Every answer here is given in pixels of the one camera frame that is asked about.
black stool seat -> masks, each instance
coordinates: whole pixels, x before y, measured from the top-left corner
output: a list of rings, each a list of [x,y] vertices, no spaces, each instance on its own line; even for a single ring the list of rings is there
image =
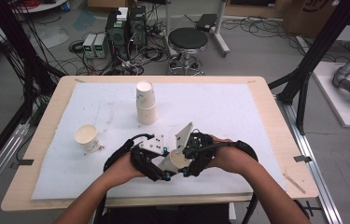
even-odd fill
[[[174,50],[201,51],[207,44],[207,36],[194,28],[179,28],[169,34],[169,44]]]

stacked paper cups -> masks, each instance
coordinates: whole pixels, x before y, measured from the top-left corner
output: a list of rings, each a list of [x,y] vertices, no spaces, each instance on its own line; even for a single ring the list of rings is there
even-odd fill
[[[155,94],[152,84],[140,81],[136,86],[137,118],[142,124],[152,124],[157,120]]]

hand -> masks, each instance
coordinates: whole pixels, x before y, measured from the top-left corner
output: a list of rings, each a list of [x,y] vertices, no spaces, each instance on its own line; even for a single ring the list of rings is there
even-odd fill
[[[219,139],[213,136],[215,143],[232,142],[230,139]],[[250,164],[257,163],[250,156],[236,147],[220,147],[215,157],[209,162],[207,168],[217,167],[229,173],[244,175]]]
[[[102,175],[108,188],[125,184],[135,177],[144,176],[131,164],[131,153],[126,153],[111,165]]]

white cup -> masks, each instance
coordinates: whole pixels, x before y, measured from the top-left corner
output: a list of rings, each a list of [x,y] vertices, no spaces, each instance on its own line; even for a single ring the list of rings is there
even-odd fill
[[[140,108],[137,107],[137,119],[142,124],[152,124],[157,120],[157,108],[152,106],[151,108]]]
[[[95,126],[86,124],[78,128],[75,133],[75,140],[84,146],[84,149],[87,152],[95,152],[101,147],[97,135],[98,131]]]
[[[155,94],[151,82],[140,81],[137,83],[136,105],[141,109],[149,109],[155,105]]]
[[[170,171],[177,174],[179,169],[189,166],[190,163],[191,161],[187,160],[181,151],[172,150],[169,155],[158,164],[158,168],[162,171]]]

wooden table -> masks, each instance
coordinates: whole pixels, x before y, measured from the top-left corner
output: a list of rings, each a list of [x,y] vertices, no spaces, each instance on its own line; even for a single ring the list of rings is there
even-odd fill
[[[2,202],[4,211],[58,209],[67,207],[73,200],[31,200],[45,153],[49,148],[57,124],[66,109],[73,88],[78,82],[137,83],[149,80],[152,83],[239,83],[247,84],[255,101],[273,153],[283,172],[287,193],[291,198],[314,198],[318,191],[316,184],[303,161],[295,162],[300,151],[289,131],[279,108],[262,77],[63,77],[49,102],[47,110],[38,125],[35,135],[23,157],[34,160],[33,165],[20,166]],[[117,198],[107,206],[163,205],[184,203],[226,203],[250,200],[250,194],[201,195],[154,198]]]

